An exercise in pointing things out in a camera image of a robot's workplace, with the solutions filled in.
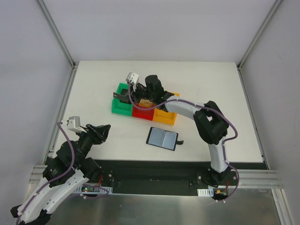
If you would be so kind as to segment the black leather card holder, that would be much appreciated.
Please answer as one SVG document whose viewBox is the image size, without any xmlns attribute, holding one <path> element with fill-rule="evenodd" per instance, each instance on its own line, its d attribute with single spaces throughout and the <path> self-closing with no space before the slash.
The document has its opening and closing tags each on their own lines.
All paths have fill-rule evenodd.
<svg viewBox="0 0 300 225">
<path fill-rule="evenodd" d="M 184 141 L 178 140 L 179 134 L 172 131 L 151 127 L 146 144 L 166 150 L 175 151 L 177 145 L 183 145 Z"/>
</svg>

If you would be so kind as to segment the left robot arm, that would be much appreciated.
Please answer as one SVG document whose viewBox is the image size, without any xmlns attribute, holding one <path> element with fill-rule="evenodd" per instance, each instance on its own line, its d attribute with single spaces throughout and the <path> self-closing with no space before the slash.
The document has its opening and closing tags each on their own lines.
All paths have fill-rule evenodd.
<svg viewBox="0 0 300 225">
<path fill-rule="evenodd" d="M 85 199 L 109 194 L 109 190 L 101 185 L 111 184 L 111 179 L 87 155 L 93 146 L 107 140 L 111 125 L 82 126 L 80 117 L 72 116 L 58 122 L 57 126 L 66 141 L 42 172 L 39 183 L 28 199 L 10 210 L 18 225 L 45 225 L 57 207 L 82 186 L 101 191 L 98 195 L 84 191 L 81 195 Z"/>
</svg>

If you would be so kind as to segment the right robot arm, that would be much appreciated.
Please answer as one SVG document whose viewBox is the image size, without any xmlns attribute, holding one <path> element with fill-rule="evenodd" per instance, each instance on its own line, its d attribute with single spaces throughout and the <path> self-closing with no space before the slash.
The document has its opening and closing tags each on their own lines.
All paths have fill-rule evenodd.
<svg viewBox="0 0 300 225">
<path fill-rule="evenodd" d="M 197 131 L 204 142 L 208 144 L 211 158 L 211 180 L 216 185 L 227 181 L 230 171 L 226 159 L 225 137 L 229 122 L 224 118 L 217 104 L 209 101 L 197 104 L 180 98 L 164 90 L 157 75 L 145 78 L 146 85 L 138 82 L 139 75 L 130 72 L 126 77 L 128 92 L 126 98 L 130 103 L 138 106 L 141 100 L 148 100 L 157 108 L 166 113 L 176 113 L 195 122 Z"/>
</svg>

